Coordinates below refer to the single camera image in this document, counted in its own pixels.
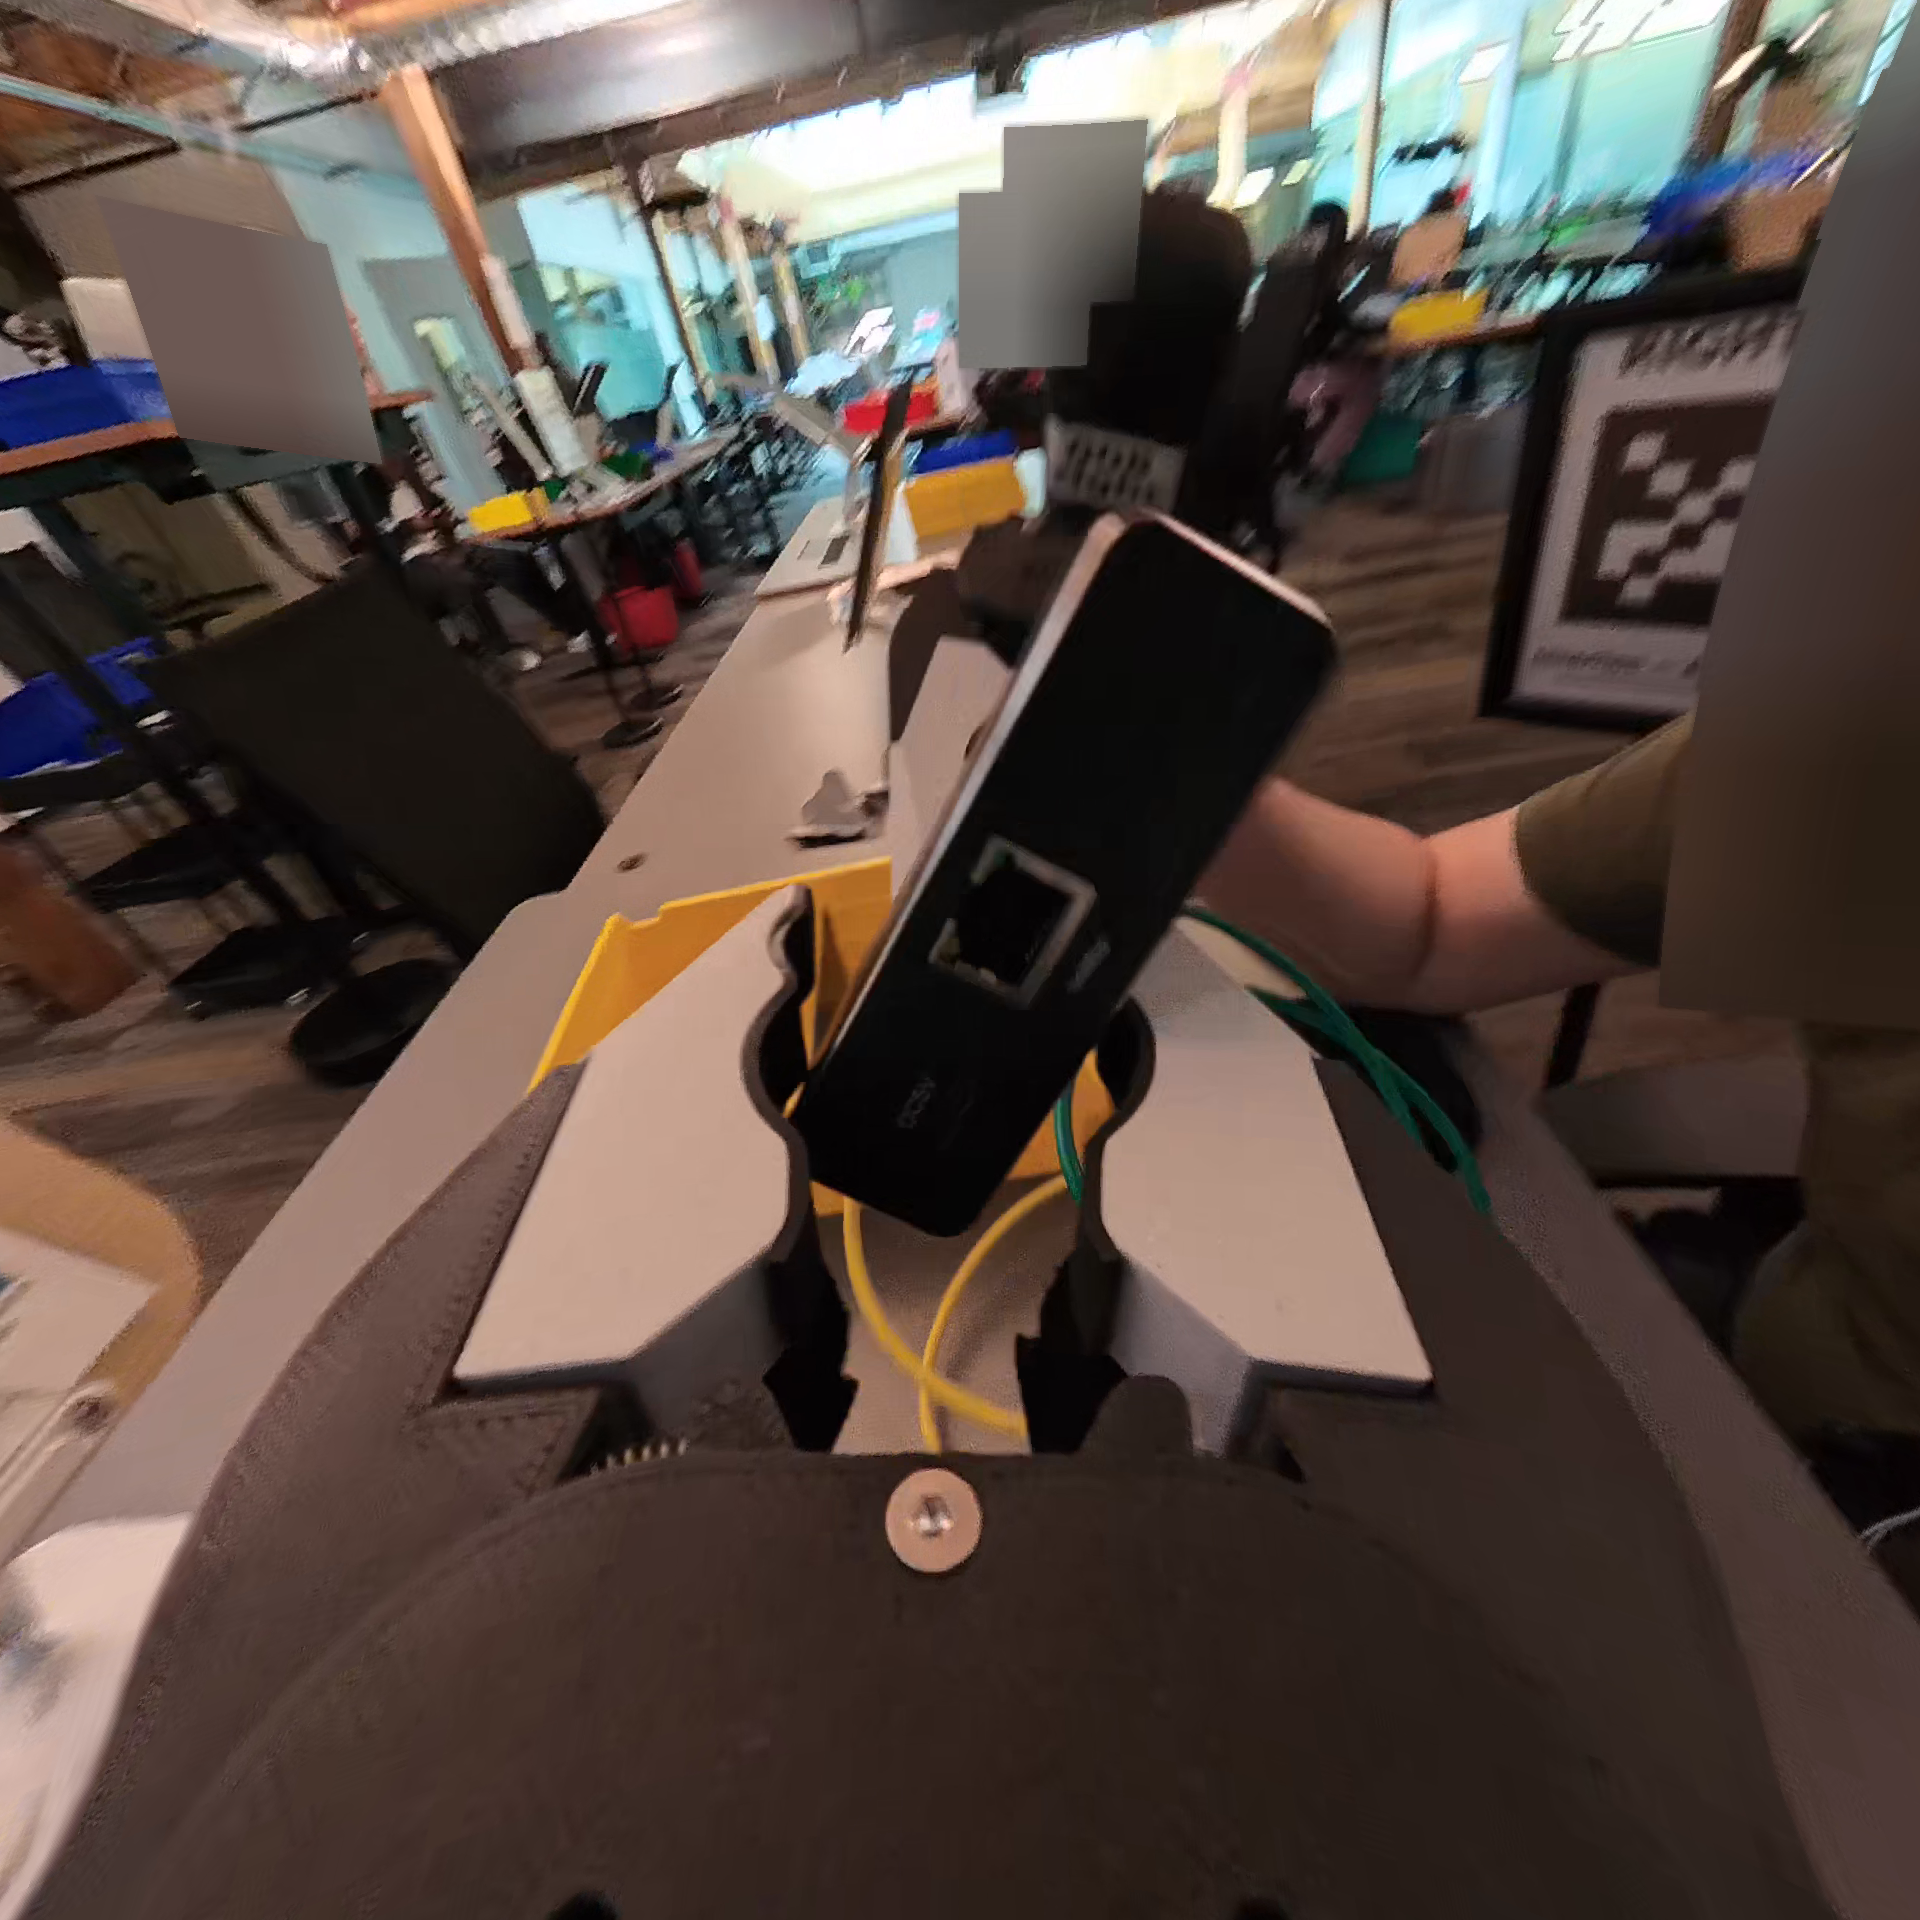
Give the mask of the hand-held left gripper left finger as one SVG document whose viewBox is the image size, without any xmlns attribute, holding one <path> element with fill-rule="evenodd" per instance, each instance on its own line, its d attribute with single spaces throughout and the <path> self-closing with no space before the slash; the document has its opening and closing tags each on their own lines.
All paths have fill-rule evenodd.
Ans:
<svg viewBox="0 0 1920 1920">
<path fill-rule="evenodd" d="M 561 1119 L 454 1359 L 459 1391 L 603 1387 L 649 1439 L 767 1397 L 795 1448 L 836 1448 L 852 1318 L 783 1113 L 815 956 L 807 887 L 745 894 L 557 1071 Z"/>
</svg>

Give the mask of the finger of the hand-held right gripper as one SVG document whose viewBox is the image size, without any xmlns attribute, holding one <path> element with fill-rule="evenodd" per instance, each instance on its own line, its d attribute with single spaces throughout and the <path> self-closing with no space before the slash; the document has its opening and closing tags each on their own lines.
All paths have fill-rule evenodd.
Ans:
<svg viewBox="0 0 1920 1920">
<path fill-rule="evenodd" d="M 904 887 L 1039 625 L 1039 599 L 966 568 L 895 591 L 886 855 Z"/>
</svg>

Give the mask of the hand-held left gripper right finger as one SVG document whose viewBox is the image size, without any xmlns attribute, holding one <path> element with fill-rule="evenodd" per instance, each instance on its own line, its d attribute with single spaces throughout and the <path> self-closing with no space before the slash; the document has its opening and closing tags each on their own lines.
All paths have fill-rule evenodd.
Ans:
<svg viewBox="0 0 1920 1920">
<path fill-rule="evenodd" d="M 1080 1448 L 1121 1381 L 1171 1381 L 1197 1448 L 1249 1448 L 1275 1391 L 1430 1397 L 1320 1064 L 1191 934 L 1094 1050 L 1114 1119 L 1075 1241 L 1018 1339 L 1029 1448 Z"/>
</svg>

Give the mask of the black ethernet splitter box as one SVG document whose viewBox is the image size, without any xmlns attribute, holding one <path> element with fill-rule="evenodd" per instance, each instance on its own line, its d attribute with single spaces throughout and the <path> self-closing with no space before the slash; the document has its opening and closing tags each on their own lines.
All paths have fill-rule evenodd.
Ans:
<svg viewBox="0 0 1920 1920">
<path fill-rule="evenodd" d="M 807 1074 L 820 1186 L 923 1234 L 981 1215 L 1337 657 L 1316 599 L 1186 524 L 1093 524 Z"/>
</svg>

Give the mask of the person's right forearm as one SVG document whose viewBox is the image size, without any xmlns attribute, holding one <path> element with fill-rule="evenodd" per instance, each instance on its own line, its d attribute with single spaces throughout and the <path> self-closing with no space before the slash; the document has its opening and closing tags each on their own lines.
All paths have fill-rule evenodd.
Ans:
<svg viewBox="0 0 1920 1920">
<path fill-rule="evenodd" d="M 1271 778 L 1197 903 L 1326 991 L 1385 1009 L 1474 1013 L 1549 988 L 1558 969 L 1558 927 L 1523 887 L 1513 812 L 1425 837 Z"/>
</svg>

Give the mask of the crumpled grey wrapper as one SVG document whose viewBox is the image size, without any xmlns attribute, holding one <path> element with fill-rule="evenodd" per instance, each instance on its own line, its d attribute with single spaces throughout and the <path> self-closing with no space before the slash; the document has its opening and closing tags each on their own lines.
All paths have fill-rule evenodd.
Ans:
<svg viewBox="0 0 1920 1920">
<path fill-rule="evenodd" d="M 828 767 L 786 837 L 804 849 L 871 842 L 881 832 L 890 804 L 890 784 L 854 784 L 842 767 Z"/>
</svg>

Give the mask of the tablet on white stand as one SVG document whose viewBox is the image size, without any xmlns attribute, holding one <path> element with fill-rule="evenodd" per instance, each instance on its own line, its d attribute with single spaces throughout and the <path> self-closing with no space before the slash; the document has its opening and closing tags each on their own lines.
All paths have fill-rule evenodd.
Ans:
<svg viewBox="0 0 1920 1920">
<path fill-rule="evenodd" d="M 913 378 L 886 392 L 877 433 L 846 451 L 844 493 L 804 516 L 755 588 L 760 599 L 826 591 L 844 657 L 879 641 L 879 611 L 895 611 L 919 588 L 955 588 L 955 557 L 923 557 L 900 503 L 912 400 Z"/>
</svg>

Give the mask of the grey perforated basket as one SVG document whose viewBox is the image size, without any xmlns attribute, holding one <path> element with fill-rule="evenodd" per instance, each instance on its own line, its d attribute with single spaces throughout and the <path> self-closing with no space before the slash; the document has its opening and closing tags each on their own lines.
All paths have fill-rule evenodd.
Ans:
<svg viewBox="0 0 1920 1920">
<path fill-rule="evenodd" d="M 1093 516 L 1182 504 L 1186 448 L 1128 435 L 1107 425 L 1045 419 L 1045 503 Z"/>
</svg>

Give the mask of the black pole stand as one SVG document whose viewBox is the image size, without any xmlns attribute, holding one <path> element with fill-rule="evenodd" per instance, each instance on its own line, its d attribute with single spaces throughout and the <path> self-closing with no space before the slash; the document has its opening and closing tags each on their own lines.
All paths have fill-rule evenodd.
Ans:
<svg viewBox="0 0 1920 1920">
<path fill-rule="evenodd" d="M 288 1056 L 324 1088 L 367 1088 L 413 1045 L 454 981 L 457 969 L 421 956 L 353 976 L 293 1025 Z"/>
</svg>

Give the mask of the black office chair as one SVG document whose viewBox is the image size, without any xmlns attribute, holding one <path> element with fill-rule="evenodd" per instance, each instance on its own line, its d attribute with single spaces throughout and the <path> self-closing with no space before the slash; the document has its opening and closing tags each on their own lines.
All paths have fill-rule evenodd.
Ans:
<svg viewBox="0 0 1920 1920">
<path fill-rule="evenodd" d="M 1291 387 L 1308 362 L 1315 265 L 1262 268 L 1243 225 L 1178 191 L 1139 201 L 1132 290 L 1090 310 L 1083 419 L 1166 448 L 1155 503 L 1197 533 L 1279 566 L 1282 466 L 1302 446 Z"/>
</svg>

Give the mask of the wooden instruction sign board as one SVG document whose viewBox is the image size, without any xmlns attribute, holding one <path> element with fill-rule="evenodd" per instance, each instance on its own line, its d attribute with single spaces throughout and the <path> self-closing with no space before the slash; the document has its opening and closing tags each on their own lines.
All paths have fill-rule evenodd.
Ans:
<svg viewBox="0 0 1920 1920">
<path fill-rule="evenodd" d="M 160 1197 L 4 1122 L 4 1561 L 50 1527 L 201 1306 L 201 1257 Z"/>
</svg>

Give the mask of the black framed marker sign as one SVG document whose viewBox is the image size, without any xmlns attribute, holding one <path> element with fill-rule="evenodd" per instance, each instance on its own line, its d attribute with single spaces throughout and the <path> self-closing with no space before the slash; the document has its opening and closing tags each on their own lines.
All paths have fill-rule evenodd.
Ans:
<svg viewBox="0 0 1920 1920">
<path fill-rule="evenodd" d="M 1706 277 L 1540 323 L 1481 718 L 1651 732 L 1692 708 L 1804 284 Z"/>
</svg>

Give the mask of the white sign stand base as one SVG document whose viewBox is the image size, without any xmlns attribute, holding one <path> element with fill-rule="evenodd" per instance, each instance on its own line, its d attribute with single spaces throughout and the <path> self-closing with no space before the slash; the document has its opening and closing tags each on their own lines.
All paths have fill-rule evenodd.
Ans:
<svg viewBox="0 0 1920 1920">
<path fill-rule="evenodd" d="M 4 1918 L 23 1918 L 101 1775 L 188 1515 L 65 1527 L 4 1567 Z"/>
</svg>

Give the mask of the blue plastic bin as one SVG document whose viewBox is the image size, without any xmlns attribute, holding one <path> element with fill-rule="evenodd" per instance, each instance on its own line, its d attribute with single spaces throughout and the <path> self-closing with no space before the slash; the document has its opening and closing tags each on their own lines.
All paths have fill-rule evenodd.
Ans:
<svg viewBox="0 0 1920 1920">
<path fill-rule="evenodd" d="M 87 663 L 121 708 L 132 718 L 145 718 L 156 712 L 145 669 L 160 657 L 160 641 L 132 638 L 104 654 L 92 654 Z M 65 766 L 92 766 L 114 754 L 119 747 L 109 740 L 104 724 L 60 673 L 38 673 L 4 700 L 4 781 Z"/>
<path fill-rule="evenodd" d="M 4 451 L 172 419 L 156 362 L 112 357 L 4 378 Z"/>
</svg>

